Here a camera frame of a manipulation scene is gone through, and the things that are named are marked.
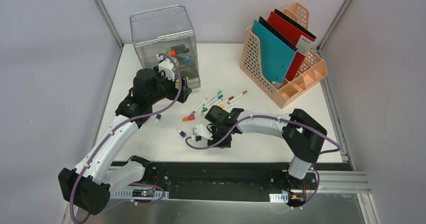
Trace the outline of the blue white small bottle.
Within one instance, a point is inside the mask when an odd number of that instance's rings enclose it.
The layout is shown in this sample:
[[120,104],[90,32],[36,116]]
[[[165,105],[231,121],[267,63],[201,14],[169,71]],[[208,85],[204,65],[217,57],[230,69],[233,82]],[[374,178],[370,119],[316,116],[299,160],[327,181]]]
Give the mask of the blue white small bottle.
[[154,118],[154,124],[156,125],[162,118],[162,114],[157,114]]

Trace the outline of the orange red short marker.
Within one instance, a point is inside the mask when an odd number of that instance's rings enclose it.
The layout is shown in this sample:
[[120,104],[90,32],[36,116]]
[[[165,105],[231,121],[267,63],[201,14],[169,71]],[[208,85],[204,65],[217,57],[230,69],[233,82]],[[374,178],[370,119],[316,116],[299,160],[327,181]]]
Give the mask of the orange red short marker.
[[184,122],[195,120],[195,115],[189,115],[182,119]]

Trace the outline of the orange cap black highlighter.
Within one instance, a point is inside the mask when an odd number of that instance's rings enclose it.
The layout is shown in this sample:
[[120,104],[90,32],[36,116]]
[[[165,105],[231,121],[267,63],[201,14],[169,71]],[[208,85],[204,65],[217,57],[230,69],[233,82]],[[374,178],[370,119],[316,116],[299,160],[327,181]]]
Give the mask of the orange cap black highlighter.
[[173,49],[168,51],[168,55],[170,56],[176,56],[176,55],[180,55],[180,54],[184,54],[184,53],[188,53],[190,50],[189,48],[181,48],[181,49]]

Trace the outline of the blue cap black highlighter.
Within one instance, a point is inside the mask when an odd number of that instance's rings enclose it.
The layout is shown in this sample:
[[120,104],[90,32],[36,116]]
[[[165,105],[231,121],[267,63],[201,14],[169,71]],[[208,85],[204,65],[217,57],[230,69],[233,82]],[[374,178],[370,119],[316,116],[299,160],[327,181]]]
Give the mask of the blue cap black highlighter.
[[178,60],[179,65],[180,64],[186,64],[186,65],[192,65],[193,64],[193,60],[189,59],[189,58],[184,58],[184,57],[179,57],[179,56],[175,56],[174,58],[176,60]]

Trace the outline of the clear grey drawer organizer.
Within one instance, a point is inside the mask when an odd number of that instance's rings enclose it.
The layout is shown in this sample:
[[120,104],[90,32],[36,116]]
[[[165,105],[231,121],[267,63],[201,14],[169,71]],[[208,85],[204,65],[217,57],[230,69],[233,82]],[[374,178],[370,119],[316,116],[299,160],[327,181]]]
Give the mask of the clear grey drawer organizer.
[[159,53],[168,54],[166,48],[184,44],[190,51],[176,56],[192,59],[193,64],[178,63],[179,70],[183,77],[189,78],[190,88],[201,86],[195,31],[185,6],[171,5],[133,13],[130,26],[133,46],[143,68],[158,66]]

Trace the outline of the teal folder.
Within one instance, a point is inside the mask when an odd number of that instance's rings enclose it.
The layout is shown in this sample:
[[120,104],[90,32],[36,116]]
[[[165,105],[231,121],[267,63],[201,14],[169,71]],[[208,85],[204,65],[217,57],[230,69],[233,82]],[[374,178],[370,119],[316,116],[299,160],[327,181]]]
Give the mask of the teal folder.
[[263,17],[253,22],[252,33],[260,42],[263,76],[272,84],[281,84],[296,56],[297,48]]

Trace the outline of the red folder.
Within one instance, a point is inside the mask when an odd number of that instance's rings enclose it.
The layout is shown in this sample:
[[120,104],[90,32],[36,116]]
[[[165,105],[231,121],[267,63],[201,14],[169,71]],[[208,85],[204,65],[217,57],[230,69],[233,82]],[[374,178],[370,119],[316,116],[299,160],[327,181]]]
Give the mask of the red folder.
[[316,36],[278,9],[270,13],[268,23],[297,49],[296,55],[285,76],[288,81],[292,81],[311,49],[313,42],[316,40]]

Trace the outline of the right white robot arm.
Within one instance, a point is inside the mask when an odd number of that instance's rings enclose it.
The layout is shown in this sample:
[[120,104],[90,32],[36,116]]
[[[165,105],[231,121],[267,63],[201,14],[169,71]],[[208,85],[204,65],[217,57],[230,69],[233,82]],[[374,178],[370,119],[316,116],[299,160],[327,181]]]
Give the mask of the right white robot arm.
[[295,108],[284,115],[255,113],[243,108],[226,111],[212,107],[204,117],[212,124],[212,140],[208,145],[231,146],[233,134],[257,133],[283,139],[293,153],[288,173],[287,186],[299,188],[305,183],[305,176],[317,162],[322,150],[327,130],[302,109]]

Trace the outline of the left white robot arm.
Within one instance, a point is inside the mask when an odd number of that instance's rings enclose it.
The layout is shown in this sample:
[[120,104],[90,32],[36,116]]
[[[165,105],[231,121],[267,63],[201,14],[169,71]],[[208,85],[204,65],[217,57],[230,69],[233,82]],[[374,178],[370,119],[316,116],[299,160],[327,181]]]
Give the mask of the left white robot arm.
[[150,116],[156,115],[153,105],[167,98],[172,103],[184,103],[191,93],[187,78],[167,78],[163,70],[141,69],[133,79],[133,86],[120,102],[115,115],[91,151],[73,169],[63,168],[58,180],[63,198],[69,201],[70,215],[74,207],[88,215],[99,214],[110,197],[124,187],[138,182],[149,185],[153,172],[147,169],[150,161],[133,156],[123,167],[108,172],[108,168],[123,148]]

